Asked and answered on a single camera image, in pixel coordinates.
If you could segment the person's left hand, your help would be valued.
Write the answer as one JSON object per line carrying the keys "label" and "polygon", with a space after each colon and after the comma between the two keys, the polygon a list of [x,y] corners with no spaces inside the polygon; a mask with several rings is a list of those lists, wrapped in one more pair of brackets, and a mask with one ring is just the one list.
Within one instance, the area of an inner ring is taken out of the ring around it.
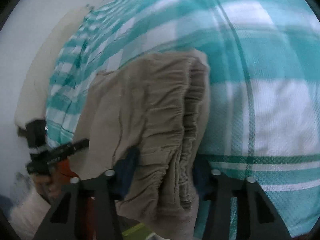
{"label": "person's left hand", "polygon": [[49,169],[50,175],[32,174],[32,180],[35,189],[49,204],[53,204],[61,193],[63,185],[63,176],[60,173],[59,166],[52,166]]}

